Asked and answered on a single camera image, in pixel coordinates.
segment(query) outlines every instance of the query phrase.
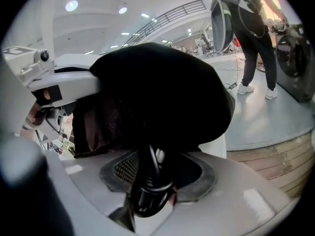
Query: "mesh grille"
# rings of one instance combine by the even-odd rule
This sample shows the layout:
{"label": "mesh grille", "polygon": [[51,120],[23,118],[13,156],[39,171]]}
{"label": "mesh grille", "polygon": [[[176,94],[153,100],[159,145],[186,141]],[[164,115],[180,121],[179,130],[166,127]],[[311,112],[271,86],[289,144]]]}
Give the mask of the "mesh grille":
{"label": "mesh grille", "polygon": [[178,174],[175,182],[177,188],[182,188],[195,182],[201,175],[200,166],[183,155],[179,156],[178,165]]}
{"label": "mesh grille", "polygon": [[73,113],[73,110],[74,110],[74,108],[75,108],[76,103],[77,103],[77,102],[74,101],[74,102],[71,102],[71,103],[66,104],[66,105],[63,106],[63,109],[64,109],[65,114],[66,114],[67,116],[69,116],[70,114]]}
{"label": "mesh grille", "polygon": [[114,167],[114,175],[121,181],[133,184],[139,170],[139,152]]}

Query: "washing machine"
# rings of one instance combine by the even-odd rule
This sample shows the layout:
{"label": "washing machine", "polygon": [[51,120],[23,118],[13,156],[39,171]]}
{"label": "washing machine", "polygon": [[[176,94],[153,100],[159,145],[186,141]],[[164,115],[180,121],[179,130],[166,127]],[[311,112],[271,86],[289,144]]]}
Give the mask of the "washing machine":
{"label": "washing machine", "polygon": [[277,83],[298,102],[311,100],[315,92],[315,54],[303,25],[276,34]]}

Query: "white platform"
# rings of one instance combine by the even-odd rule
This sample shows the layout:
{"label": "white platform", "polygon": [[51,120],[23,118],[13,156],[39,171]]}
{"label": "white platform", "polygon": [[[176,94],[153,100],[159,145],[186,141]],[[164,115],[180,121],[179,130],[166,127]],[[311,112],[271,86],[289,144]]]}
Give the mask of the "white platform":
{"label": "white platform", "polygon": [[[240,84],[243,77],[244,62],[238,60],[241,70],[238,72],[236,60],[216,61],[206,59],[217,71],[224,84]],[[232,122],[225,133],[226,149],[246,150],[262,148],[294,139],[311,131],[315,119],[311,103],[298,103],[282,87],[277,85],[278,97],[267,100],[265,93],[267,83],[265,74],[256,71],[251,84],[255,87],[253,93],[237,94],[237,87],[232,90],[236,98],[235,112]]]}

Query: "black fabric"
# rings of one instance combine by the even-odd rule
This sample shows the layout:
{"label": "black fabric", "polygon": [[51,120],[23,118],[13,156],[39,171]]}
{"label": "black fabric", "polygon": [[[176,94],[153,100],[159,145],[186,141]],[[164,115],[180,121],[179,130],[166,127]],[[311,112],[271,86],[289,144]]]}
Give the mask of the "black fabric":
{"label": "black fabric", "polygon": [[231,12],[232,24],[235,28],[244,32],[248,32],[248,30],[250,30],[256,33],[257,36],[262,36],[264,30],[266,29],[265,24],[258,13],[252,13],[242,7],[239,7],[238,5],[234,5],[228,2],[226,4],[228,5],[228,8]]}
{"label": "black fabric", "polygon": [[112,148],[156,148],[192,151],[221,136],[228,128],[234,102],[207,63],[162,45],[147,43],[99,58],[90,71],[102,92],[78,101],[73,130],[77,148],[84,143],[76,128],[80,106],[96,109],[107,152]]}
{"label": "black fabric", "polygon": [[234,28],[234,33],[241,44],[246,59],[242,84],[247,87],[252,82],[259,53],[266,70],[267,86],[273,90],[276,86],[277,68],[270,35],[265,33],[262,38],[256,38],[237,28]]}
{"label": "black fabric", "polygon": [[75,155],[90,152],[86,138],[84,113],[93,107],[96,96],[89,96],[77,101],[73,110],[72,133],[74,136]]}
{"label": "black fabric", "polygon": [[64,67],[54,70],[54,73],[68,73],[68,72],[86,72],[88,69],[80,67]]}
{"label": "black fabric", "polygon": [[51,102],[56,102],[63,99],[63,96],[61,95],[60,88],[58,85],[48,87],[48,93]]}

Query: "white machine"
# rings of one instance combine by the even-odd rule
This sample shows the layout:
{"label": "white machine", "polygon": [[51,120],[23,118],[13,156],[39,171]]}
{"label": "white machine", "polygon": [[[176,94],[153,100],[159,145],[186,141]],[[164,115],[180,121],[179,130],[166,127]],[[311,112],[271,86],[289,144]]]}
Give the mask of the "white machine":
{"label": "white machine", "polygon": [[[3,58],[7,63],[2,60],[1,65],[0,89],[6,91],[5,106],[0,108],[0,174],[5,187],[19,197],[13,207],[31,209],[41,219],[37,224],[63,235],[134,235],[133,218],[145,212],[135,212],[139,193],[135,186],[139,172],[144,173],[139,151],[60,161],[55,152],[42,152],[34,142],[14,135],[24,126],[41,130],[47,137],[43,142],[57,138],[61,117],[71,113],[70,104],[99,92],[98,79],[88,66],[55,66],[47,50],[13,47],[4,50]],[[25,121],[35,101],[41,105],[36,121]],[[151,152],[155,158],[161,153]],[[154,231],[156,236],[264,235],[295,205],[258,173],[232,160],[202,152],[179,153],[174,168],[174,183],[146,187],[147,196],[140,198],[148,205],[144,216],[150,216],[167,201],[165,191],[177,187],[173,212]],[[152,210],[157,196],[161,204]]]}

